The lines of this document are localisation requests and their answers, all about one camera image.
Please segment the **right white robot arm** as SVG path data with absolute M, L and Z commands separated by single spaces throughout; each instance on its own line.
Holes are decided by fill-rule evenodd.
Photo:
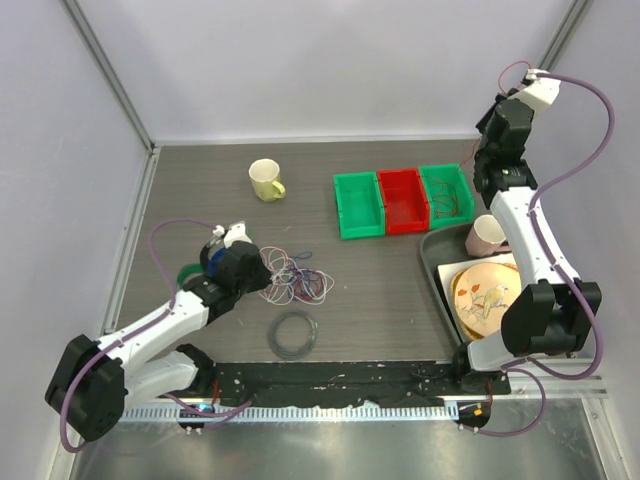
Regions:
M 474 157 L 474 187 L 506 235 L 522 291 L 497 332 L 455 352 L 451 380 L 465 395 L 477 393 L 491 375 L 525 362 L 567 380 L 569 374 L 536 357 L 578 352 L 589 336 L 595 339 L 594 358 L 575 379 L 592 375 L 602 361 L 602 332 L 596 321 L 601 290 L 597 283 L 581 280 L 564 257 L 539 202 L 543 189 L 523 157 L 536 112 L 511 91 L 497 95 L 476 125 L 481 139 Z

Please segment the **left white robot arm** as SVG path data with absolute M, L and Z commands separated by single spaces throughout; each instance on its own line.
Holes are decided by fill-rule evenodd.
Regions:
M 215 381 L 215 363 L 181 338 L 270 283 L 259 248 L 236 241 L 152 313 L 98 340 L 84 334 L 71 340 L 45 392 L 46 403 L 60 416 L 61 439 L 74 430 L 83 440 L 96 441 L 125 411 L 165 394 L 205 397 Z

